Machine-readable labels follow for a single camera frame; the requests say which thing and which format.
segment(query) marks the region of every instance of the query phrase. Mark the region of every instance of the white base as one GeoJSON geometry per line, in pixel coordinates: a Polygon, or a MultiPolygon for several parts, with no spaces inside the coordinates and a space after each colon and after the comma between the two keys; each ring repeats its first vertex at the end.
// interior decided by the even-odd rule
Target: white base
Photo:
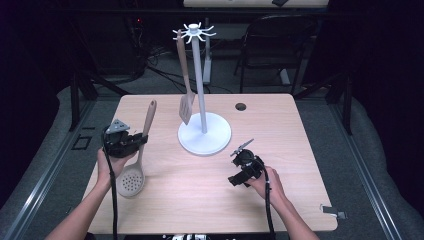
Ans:
{"type": "Polygon", "coordinates": [[[215,113],[206,114],[207,133],[202,133],[200,113],[191,116],[188,125],[181,123],[178,129],[178,140],[189,152],[209,156],[224,149],[231,139],[230,124],[215,113]]]}
{"type": "Polygon", "coordinates": [[[283,69],[280,72],[281,83],[283,86],[290,86],[289,75],[287,74],[287,69],[283,69]]]}

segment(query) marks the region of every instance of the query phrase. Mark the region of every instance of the white table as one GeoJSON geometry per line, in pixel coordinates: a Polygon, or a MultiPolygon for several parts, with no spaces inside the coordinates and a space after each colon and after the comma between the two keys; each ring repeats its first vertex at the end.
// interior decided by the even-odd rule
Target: white table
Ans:
{"type": "MultiPolygon", "coordinates": [[[[119,233],[269,232],[264,200],[253,188],[234,187],[228,181],[228,177],[240,172],[230,154],[251,138],[255,140],[247,149],[277,169],[287,197],[312,230],[336,229],[336,219],[320,210],[321,204],[331,203],[291,95],[205,95],[207,112],[225,118],[232,130],[228,146],[208,157],[187,152],[178,141],[180,98],[181,95],[128,95],[119,103],[114,118],[130,125],[131,134],[142,131],[150,101],[156,99],[158,103],[143,154],[144,188],[133,198],[118,194],[119,233]],[[237,110],[237,103],[244,103],[246,110],[237,110]]],[[[193,113],[198,111],[195,101],[193,113]]],[[[97,167],[85,194],[96,178],[97,167]]],[[[89,231],[112,233],[112,217],[109,192],[89,231]]],[[[272,217],[275,230],[285,231],[273,209],[272,217]]]]}

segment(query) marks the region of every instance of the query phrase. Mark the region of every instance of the black cable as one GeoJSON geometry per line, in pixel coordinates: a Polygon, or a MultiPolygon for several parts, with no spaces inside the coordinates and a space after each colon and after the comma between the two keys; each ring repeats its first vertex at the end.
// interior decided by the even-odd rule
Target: black cable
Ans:
{"type": "Polygon", "coordinates": [[[110,174],[110,186],[112,188],[112,205],[113,205],[113,239],[118,240],[118,201],[116,195],[116,177],[115,172],[113,171],[112,164],[110,162],[108,149],[106,147],[106,130],[109,126],[103,129],[102,133],[102,145],[103,152],[105,153],[105,157],[107,160],[107,164],[109,166],[109,174],[110,174]]]}
{"type": "MultiPolygon", "coordinates": [[[[178,77],[178,78],[183,78],[183,76],[178,75],[178,74],[175,74],[175,73],[168,73],[168,72],[164,72],[164,71],[159,70],[159,69],[157,69],[157,68],[154,68],[154,67],[152,67],[152,66],[147,66],[146,68],[147,68],[147,69],[149,69],[149,70],[151,70],[152,72],[154,72],[154,73],[156,73],[156,74],[158,74],[158,75],[160,75],[160,76],[162,76],[162,77],[164,77],[164,78],[168,79],[169,81],[171,81],[171,82],[174,84],[174,86],[175,86],[175,87],[176,87],[176,88],[177,88],[177,89],[178,89],[181,93],[184,93],[184,91],[182,91],[180,88],[178,88],[177,84],[178,84],[178,85],[180,85],[181,87],[185,87],[185,85],[184,85],[184,84],[182,84],[182,83],[180,83],[180,82],[178,82],[178,81],[172,80],[172,79],[171,79],[168,75],[173,76],[173,77],[178,77]]],[[[210,90],[210,88],[209,88],[209,87],[221,88],[221,89],[223,89],[223,90],[226,90],[226,91],[228,91],[228,92],[232,93],[232,92],[231,92],[231,90],[226,89],[226,88],[223,88],[223,87],[218,87],[218,86],[213,86],[213,85],[209,85],[209,86],[205,86],[205,85],[203,85],[203,88],[204,88],[204,89],[206,89],[206,90],[207,90],[207,92],[208,92],[209,94],[211,93],[211,90],[210,90]]],[[[191,88],[191,91],[192,91],[192,92],[194,92],[195,94],[197,94],[197,90],[196,90],[196,89],[191,88]]]]}
{"type": "Polygon", "coordinates": [[[211,84],[209,84],[209,85],[208,85],[208,87],[212,87],[212,88],[219,88],[219,89],[222,89],[222,90],[225,90],[225,91],[229,92],[230,94],[233,94],[233,91],[231,91],[231,90],[230,90],[230,89],[228,89],[228,88],[219,87],[219,86],[215,86],[215,85],[211,85],[211,84]]]}
{"type": "Polygon", "coordinates": [[[265,210],[266,210],[266,216],[267,216],[267,220],[268,220],[268,227],[269,227],[269,232],[270,232],[270,237],[271,240],[275,240],[275,231],[274,231],[274,225],[272,224],[272,217],[271,217],[271,201],[270,201],[270,197],[269,194],[271,192],[271,188],[270,188],[270,181],[269,181],[269,176],[268,176],[268,172],[266,171],[265,166],[258,161],[257,159],[253,159],[254,161],[256,161],[257,163],[259,163],[262,167],[262,169],[264,170],[264,174],[265,174],[265,210]]]}

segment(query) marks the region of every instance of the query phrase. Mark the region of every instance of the kitchen utensil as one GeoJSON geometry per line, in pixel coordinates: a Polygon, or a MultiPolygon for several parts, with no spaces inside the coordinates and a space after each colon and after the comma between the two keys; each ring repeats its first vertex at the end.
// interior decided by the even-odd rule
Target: kitchen utensil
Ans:
{"type": "Polygon", "coordinates": [[[191,91],[190,81],[188,78],[187,58],[185,54],[184,41],[181,38],[181,30],[178,30],[177,33],[177,50],[180,58],[181,70],[183,72],[184,84],[187,89],[187,93],[181,97],[179,114],[183,122],[187,125],[190,122],[195,94],[191,91]]]}
{"type": "MultiPolygon", "coordinates": [[[[156,112],[156,100],[152,100],[149,105],[149,109],[146,114],[146,121],[144,123],[143,134],[146,136],[149,133],[150,126],[152,125],[153,118],[156,112]]],[[[116,189],[119,194],[124,197],[132,197],[141,191],[144,185],[145,176],[141,164],[141,158],[143,156],[144,144],[140,146],[138,150],[137,161],[134,164],[126,166],[121,175],[116,179],[116,189]]]]}

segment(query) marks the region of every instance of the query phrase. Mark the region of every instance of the cable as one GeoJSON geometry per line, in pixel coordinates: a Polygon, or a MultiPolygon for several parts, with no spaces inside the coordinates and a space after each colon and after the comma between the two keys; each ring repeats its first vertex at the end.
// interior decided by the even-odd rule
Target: cable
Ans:
{"type": "Polygon", "coordinates": [[[233,91],[231,91],[231,90],[230,90],[230,89],[228,89],[228,88],[218,87],[218,86],[210,85],[210,84],[208,85],[208,87],[219,88],[219,89],[225,90],[225,91],[227,91],[227,92],[229,92],[229,93],[233,94],[233,91]]]}
{"type": "Polygon", "coordinates": [[[112,188],[112,205],[113,205],[113,239],[118,240],[118,204],[117,204],[117,195],[116,195],[116,177],[115,172],[113,171],[112,164],[110,162],[108,149],[106,148],[106,130],[109,126],[103,129],[102,133],[102,145],[103,152],[105,153],[105,157],[107,160],[107,164],[109,166],[109,174],[110,174],[110,186],[112,188]]]}
{"type": "MultiPolygon", "coordinates": [[[[221,45],[223,42],[226,42],[226,40],[219,39],[217,43],[215,43],[214,45],[212,45],[210,47],[210,50],[212,50],[216,46],[221,45]]],[[[193,52],[193,50],[192,49],[186,49],[186,52],[193,52]]],[[[200,53],[199,53],[200,56],[203,56],[205,53],[206,53],[206,47],[200,49],[200,53]]],[[[187,57],[190,58],[190,59],[193,59],[193,56],[192,55],[187,55],[187,57]]]]}
{"type": "Polygon", "coordinates": [[[268,176],[268,172],[266,171],[265,166],[258,160],[256,160],[256,158],[253,159],[254,161],[256,161],[257,163],[259,163],[262,167],[262,169],[264,170],[264,174],[265,174],[265,210],[266,210],[266,216],[267,216],[267,220],[268,220],[268,227],[269,227],[269,232],[270,232],[270,237],[271,240],[275,240],[275,231],[274,231],[274,225],[272,224],[272,217],[271,217],[271,202],[270,202],[270,182],[269,182],[269,176],[268,176]]]}
{"type": "Polygon", "coordinates": [[[149,70],[151,70],[152,72],[154,72],[154,73],[156,73],[156,74],[158,74],[158,75],[160,75],[160,76],[162,76],[162,77],[164,77],[164,78],[166,78],[166,79],[168,79],[169,81],[171,81],[173,84],[174,84],[174,86],[181,92],[181,93],[184,93],[177,85],[180,85],[181,87],[185,87],[185,85],[184,84],[182,84],[182,83],[180,83],[180,82],[178,82],[178,81],[175,81],[175,80],[173,80],[173,79],[171,79],[168,75],[171,75],[171,76],[174,76],[174,77],[179,77],[179,78],[182,78],[182,76],[180,76],[180,75],[177,75],[177,74],[173,74],[173,73],[166,73],[166,72],[164,72],[164,71],[161,71],[161,70],[159,70],[159,69],[157,69],[157,68],[154,68],[154,67],[151,67],[151,66],[147,66],[147,69],[149,69],[149,70]]]}

